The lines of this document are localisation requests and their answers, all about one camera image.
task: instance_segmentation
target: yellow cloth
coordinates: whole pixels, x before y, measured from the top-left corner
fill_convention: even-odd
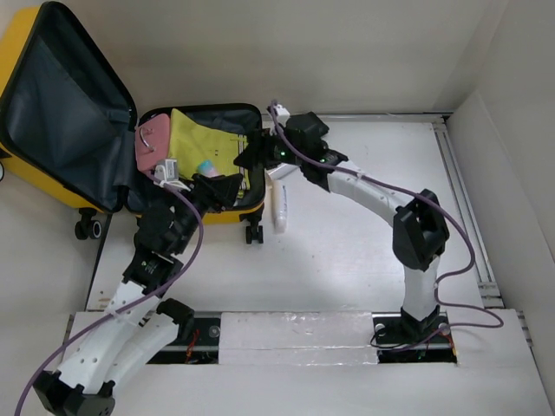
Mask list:
[[[248,175],[233,164],[244,146],[246,137],[201,126],[180,110],[172,110],[168,157],[178,161],[180,177],[192,178],[199,165],[210,160],[220,175],[242,173],[242,191],[246,191],[250,188]]]

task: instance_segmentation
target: white bottle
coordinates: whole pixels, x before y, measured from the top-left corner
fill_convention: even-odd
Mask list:
[[[282,234],[287,229],[287,191],[281,180],[272,182],[271,208],[276,233]]]

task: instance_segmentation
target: white tube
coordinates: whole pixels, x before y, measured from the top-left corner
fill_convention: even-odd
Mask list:
[[[402,309],[416,321],[423,321],[437,307],[435,300],[435,279],[440,265],[437,256],[426,271],[405,267],[405,299]]]
[[[163,347],[175,341],[180,326],[168,315],[154,314],[145,326],[126,342],[110,367],[105,381],[115,383],[117,396],[127,382]]]
[[[274,180],[271,188],[271,213],[277,234],[283,234],[287,229],[287,191],[285,183]]]
[[[346,167],[361,175],[364,172],[353,162],[341,162],[340,167]],[[405,206],[408,201],[404,201],[401,194],[397,194],[378,185],[370,184],[362,179],[355,178],[347,173],[335,171],[328,175],[328,186],[331,193],[343,195],[365,208],[368,208],[391,227],[393,227],[393,217],[397,213],[398,206]]]
[[[268,172],[268,176],[270,176],[271,180],[278,180],[283,179],[295,169],[298,169],[298,166],[295,165],[287,165],[286,163],[282,163],[278,167],[274,167],[270,169]]]

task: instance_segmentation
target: white floor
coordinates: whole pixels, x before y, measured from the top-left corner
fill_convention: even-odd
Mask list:
[[[0,403],[13,414],[39,364],[84,310],[98,241],[77,241],[76,210],[6,173],[0,182]],[[42,406],[30,397],[24,415]]]

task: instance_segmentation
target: white wall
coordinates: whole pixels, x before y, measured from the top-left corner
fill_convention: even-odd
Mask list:
[[[507,306],[523,309],[555,404],[555,3],[512,0],[478,87],[449,121]]]
[[[505,2],[65,1],[141,112],[278,97],[365,113],[455,108]]]
[[[0,0],[0,33],[3,33],[16,11],[41,3],[40,0]]]

